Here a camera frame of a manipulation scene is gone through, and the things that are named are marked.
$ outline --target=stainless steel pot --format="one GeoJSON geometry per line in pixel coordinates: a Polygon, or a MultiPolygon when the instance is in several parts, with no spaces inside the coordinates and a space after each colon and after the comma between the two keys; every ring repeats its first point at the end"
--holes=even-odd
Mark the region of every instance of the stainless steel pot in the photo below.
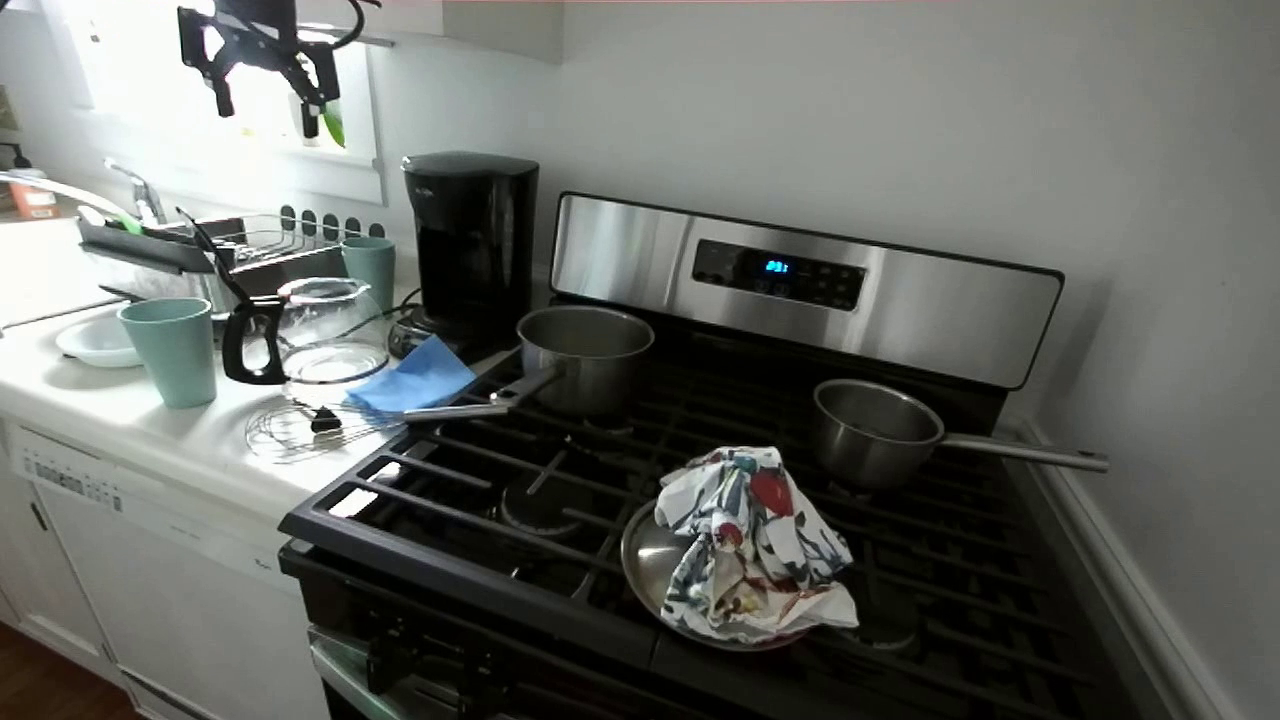
{"type": "Polygon", "coordinates": [[[403,420],[506,418],[526,399],[566,418],[622,418],[634,403],[641,355],[658,339],[641,317],[594,306],[535,308],[521,317],[516,335],[526,368],[516,384],[494,393],[488,403],[421,408],[403,420]]]}
{"type": "Polygon", "coordinates": [[[1070,463],[1085,472],[1110,467],[1110,460],[1099,456],[949,433],[930,403],[890,384],[825,380],[811,390],[811,403],[811,451],[820,467],[869,491],[908,484],[920,472],[920,463],[933,460],[935,448],[994,451],[1033,463],[1070,463]]]}

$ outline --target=kitchen floor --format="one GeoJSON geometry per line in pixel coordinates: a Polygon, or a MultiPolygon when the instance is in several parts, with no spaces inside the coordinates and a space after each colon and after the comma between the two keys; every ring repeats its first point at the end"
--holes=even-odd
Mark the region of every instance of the kitchen floor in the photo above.
{"type": "Polygon", "coordinates": [[[6,720],[138,720],[128,695],[79,665],[0,624],[6,720]]]}

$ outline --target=upper cabinet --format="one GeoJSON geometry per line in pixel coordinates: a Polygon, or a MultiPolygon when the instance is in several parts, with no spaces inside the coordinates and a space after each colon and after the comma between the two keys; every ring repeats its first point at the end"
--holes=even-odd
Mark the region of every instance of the upper cabinet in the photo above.
{"type": "MultiPolygon", "coordinates": [[[[380,0],[364,4],[364,41],[444,38],[477,48],[559,59],[559,0],[380,0]]],[[[350,31],[353,0],[296,0],[303,28],[350,31]]]]}

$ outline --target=dish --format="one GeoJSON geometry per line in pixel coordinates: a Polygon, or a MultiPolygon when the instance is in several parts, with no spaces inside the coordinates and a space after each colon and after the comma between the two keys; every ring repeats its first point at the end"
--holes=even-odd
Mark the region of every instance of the dish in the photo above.
{"type": "MultiPolygon", "coordinates": [[[[652,499],[635,507],[635,516],[627,519],[624,529],[624,540],[622,540],[622,566],[624,566],[624,577],[635,593],[635,599],[661,619],[665,619],[665,596],[667,596],[667,581],[681,566],[681,556],[687,551],[692,540],[685,538],[672,538],[667,529],[661,529],[652,519],[652,499]]],[[[667,624],[672,634],[703,645],[703,650],[722,650],[722,654],[772,654],[772,650],[787,650],[797,645],[800,636],[775,636],[767,645],[731,645],[731,639],[713,639],[713,636],[696,636],[681,624],[667,624]]]]}
{"type": "Polygon", "coordinates": [[[113,312],[57,331],[57,350],[89,368],[138,368],[139,363],[119,317],[113,317],[113,312]]]}

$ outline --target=pot handle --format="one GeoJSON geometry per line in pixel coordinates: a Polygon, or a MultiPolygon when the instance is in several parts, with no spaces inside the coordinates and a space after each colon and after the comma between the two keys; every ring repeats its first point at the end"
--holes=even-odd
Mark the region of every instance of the pot handle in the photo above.
{"type": "Polygon", "coordinates": [[[555,380],[555,368],[541,368],[533,375],[521,375],[516,384],[497,390],[488,403],[418,408],[418,411],[403,411],[403,425],[507,418],[516,403],[526,403],[533,393],[541,393],[554,380],[555,380]]]}
{"type": "Polygon", "coordinates": [[[949,433],[940,442],[940,448],[1012,456],[1012,460],[1033,460],[1033,463],[1063,463],[1063,467],[1085,467],[1085,472],[1110,472],[1113,467],[1106,456],[1094,456],[1094,451],[1056,451],[1056,448],[1009,443],[1009,442],[969,435],[969,433],[949,433]]]}

